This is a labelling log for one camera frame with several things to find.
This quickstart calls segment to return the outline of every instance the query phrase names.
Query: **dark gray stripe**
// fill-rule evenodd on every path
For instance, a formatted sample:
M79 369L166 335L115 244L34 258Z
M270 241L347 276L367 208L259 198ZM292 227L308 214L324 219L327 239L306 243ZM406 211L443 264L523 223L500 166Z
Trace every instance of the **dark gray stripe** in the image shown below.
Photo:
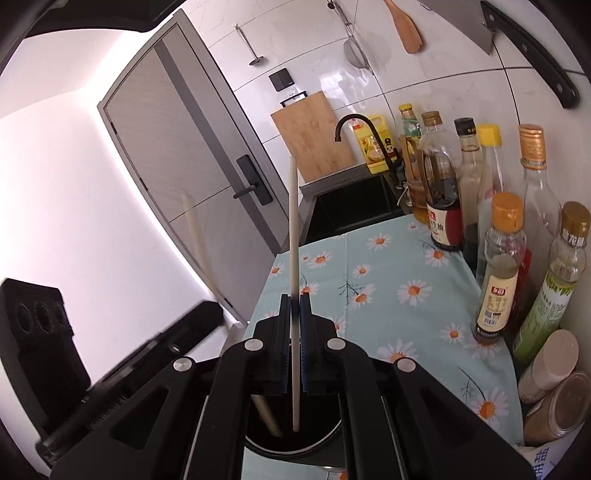
M242 190L245 187L243 181L240 179L240 176L234 169L234 166L232 165L230 158L228 158L226 151L223 149L221 143L217 139L216 134L213 132L211 125L209 125L209 122L205 118L205 115L199 107L197 100L191 93L189 86L185 82L183 75L175 64L172 55L168 51L168 48L164 42L160 40L154 46L154 50L158 54L158 58L162 62L164 70L166 70L166 73L168 74L170 81L173 83L174 88L178 92L179 97L183 101L185 108L189 112L189 115L191 115L195 126L203 136L203 139L205 140L205 143L209 149L212 151L214 158L220 165L220 168L230 182L234 192ZM275 255L279 253L280 245L277 242L275 235L273 235L273 232L269 228L269 225L267 225L262 213L256 207L252 196L244 195L239 198L239 201L242 202L242 206L248 213L248 216L251 218L252 222L255 224L257 230L259 230L271 252L273 252Z

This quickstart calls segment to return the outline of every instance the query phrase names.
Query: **floral tablecloth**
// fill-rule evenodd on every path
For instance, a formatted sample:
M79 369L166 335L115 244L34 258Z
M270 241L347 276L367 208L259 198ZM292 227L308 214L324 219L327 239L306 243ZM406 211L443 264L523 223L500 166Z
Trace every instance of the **floral tablecloth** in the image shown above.
M288 253L280 254L256 306L277 314L288 293ZM417 360L507 442L522 443L521 408L509 350L478 344L470 324L479 288L462 255L433 247L412 216L300 248L300 291L337 334L390 362Z

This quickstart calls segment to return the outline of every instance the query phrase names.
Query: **copper bottle cap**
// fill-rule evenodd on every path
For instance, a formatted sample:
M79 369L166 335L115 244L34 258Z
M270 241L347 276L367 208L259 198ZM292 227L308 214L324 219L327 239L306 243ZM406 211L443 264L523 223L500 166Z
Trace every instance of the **copper bottle cap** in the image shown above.
M562 238L573 247L587 243L591 213L579 202L566 202L562 207L560 230Z
M434 127L435 125L441 125L443 123L441 121L441 115L436 110L432 112L425 112L421 116L423 117L425 127Z
M497 193L492 198L491 221L501 232L518 232L523 227L523 201L514 193Z
M521 164L530 170L545 170L546 144L544 129L539 125L521 124L519 126Z

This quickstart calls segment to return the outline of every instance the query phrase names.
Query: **black bottle cap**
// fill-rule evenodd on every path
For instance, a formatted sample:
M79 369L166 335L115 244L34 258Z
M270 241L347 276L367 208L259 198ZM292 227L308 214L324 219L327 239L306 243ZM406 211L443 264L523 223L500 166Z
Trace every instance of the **black bottle cap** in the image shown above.
M456 118L453 123L456 125L456 132L460 137L466 135L476 135L476 125L474 119L470 117Z

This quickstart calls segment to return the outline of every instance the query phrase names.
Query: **yellow detergent bottle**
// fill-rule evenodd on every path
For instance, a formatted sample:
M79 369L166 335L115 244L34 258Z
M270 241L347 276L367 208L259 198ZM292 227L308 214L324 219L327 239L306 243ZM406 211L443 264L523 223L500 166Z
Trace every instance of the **yellow detergent bottle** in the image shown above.
M379 137L386 147L390 160L395 161L394 137L388 129L386 119L382 115L372 115L368 118L375 125L375 129L378 131ZM353 132L365 156L369 171L373 174L387 171L388 166L384 160L384 154L367 124L364 121L356 120L353 123Z

